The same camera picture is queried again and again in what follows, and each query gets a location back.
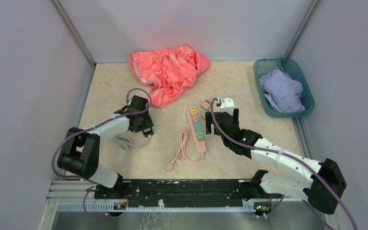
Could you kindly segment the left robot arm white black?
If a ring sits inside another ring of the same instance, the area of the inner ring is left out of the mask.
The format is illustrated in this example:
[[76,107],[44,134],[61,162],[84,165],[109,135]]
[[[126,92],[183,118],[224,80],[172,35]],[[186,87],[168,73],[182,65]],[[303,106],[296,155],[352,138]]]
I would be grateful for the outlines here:
[[149,106],[148,99],[134,95],[107,120],[87,129],[70,128],[58,152],[57,167],[106,187],[112,198],[121,197],[125,191],[123,177],[99,163],[100,147],[128,131],[141,132],[150,139],[154,124]]

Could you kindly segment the pink power strip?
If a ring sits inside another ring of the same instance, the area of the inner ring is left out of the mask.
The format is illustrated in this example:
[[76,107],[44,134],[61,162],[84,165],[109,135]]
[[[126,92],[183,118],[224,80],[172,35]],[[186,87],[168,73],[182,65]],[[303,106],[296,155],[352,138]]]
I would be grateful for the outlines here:
[[186,112],[188,122],[190,125],[190,130],[194,139],[195,148],[198,153],[206,153],[207,148],[204,142],[204,132],[202,130],[201,122],[198,117],[198,113],[195,107],[191,107],[189,111]]

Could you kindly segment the teal plug adapter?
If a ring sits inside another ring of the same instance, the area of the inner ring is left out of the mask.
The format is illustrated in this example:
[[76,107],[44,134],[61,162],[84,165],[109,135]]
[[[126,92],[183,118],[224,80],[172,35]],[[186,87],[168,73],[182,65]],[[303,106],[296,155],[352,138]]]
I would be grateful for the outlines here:
[[195,130],[201,130],[202,129],[201,123],[199,121],[194,122],[194,128]]

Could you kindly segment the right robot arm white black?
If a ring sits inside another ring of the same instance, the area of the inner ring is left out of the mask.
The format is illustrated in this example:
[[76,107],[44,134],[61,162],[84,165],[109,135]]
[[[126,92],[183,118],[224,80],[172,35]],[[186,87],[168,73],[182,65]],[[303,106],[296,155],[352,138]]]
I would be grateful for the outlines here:
[[329,158],[317,161],[299,156],[273,144],[259,133],[241,129],[238,113],[237,108],[232,115],[206,112],[206,133],[220,136],[224,146],[235,154],[264,162],[286,173],[277,175],[258,170],[252,178],[251,193],[255,197],[266,194],[293,196],[307,201],[324,214],[332,215],[346,189],[339,165]]

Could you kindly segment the beige pink plug adapter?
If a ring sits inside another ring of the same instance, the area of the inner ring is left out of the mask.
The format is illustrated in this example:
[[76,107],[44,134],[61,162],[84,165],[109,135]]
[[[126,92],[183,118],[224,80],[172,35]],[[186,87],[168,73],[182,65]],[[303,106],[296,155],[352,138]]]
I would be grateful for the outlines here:
[[199,121],[198,115],[197,114],[192,114],[191,115],[192,121],[195,123],[197,121]]

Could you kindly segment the yellow plug adapter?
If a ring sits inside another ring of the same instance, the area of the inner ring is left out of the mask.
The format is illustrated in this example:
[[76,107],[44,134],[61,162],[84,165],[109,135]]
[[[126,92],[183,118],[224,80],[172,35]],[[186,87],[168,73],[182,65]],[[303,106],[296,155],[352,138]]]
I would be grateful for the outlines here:
[[191,107],[191,108],[190,108],[190,114],[191,114],[191,115],[196,115],[196,114],[197,114],[197,110],[196,110],[196,108],[195,108],[195,107]]

